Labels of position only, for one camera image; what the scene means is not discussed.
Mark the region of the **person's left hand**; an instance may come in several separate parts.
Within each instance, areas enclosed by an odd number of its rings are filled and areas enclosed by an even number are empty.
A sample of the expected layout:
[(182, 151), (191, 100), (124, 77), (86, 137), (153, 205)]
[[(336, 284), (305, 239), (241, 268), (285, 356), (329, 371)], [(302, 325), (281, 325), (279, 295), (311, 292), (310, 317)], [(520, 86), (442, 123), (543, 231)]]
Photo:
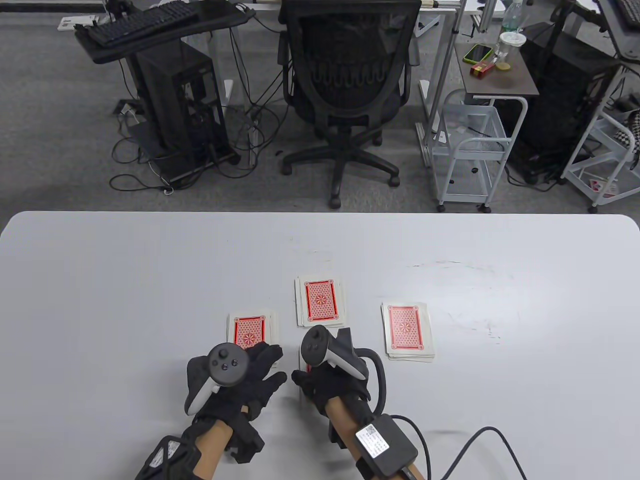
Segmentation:
[(231, 428), (231, 438), (225, 442), (223, 450), (231, 450), (230, 455), (237, 464), (251, 462), (254, 455), (263, 450), (265, 442), (251, 422), (258, 418), (272, 395), (288, 379), (284, 371), (269, 373), (283, 356), (280, 345), (259, 342), (244, 352), (247, 370), (242, 381), (211, 393), (202, 406), (195, 408), (192, 423), (182, 434), (182, 438), (195, 441), (221, 421)]

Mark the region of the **person's right hand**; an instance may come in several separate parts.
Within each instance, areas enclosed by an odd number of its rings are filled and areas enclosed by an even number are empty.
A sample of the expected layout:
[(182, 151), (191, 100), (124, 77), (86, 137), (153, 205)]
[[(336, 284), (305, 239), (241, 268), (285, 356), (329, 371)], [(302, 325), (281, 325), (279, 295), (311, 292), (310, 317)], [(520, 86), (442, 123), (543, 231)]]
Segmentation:
[(329, 400), (334, 398), (343, 402), (347, 412), (359, 425), (372, 422), (384, 411), (379, 404), (373, 410), (370, 408), (371, 394), (367, 379), (357, 379), (338, 366), (330, 366), (328, 362), (313, 366), (309, 371), (293, 370), (291, 379), (325, 418), (329, 416)]

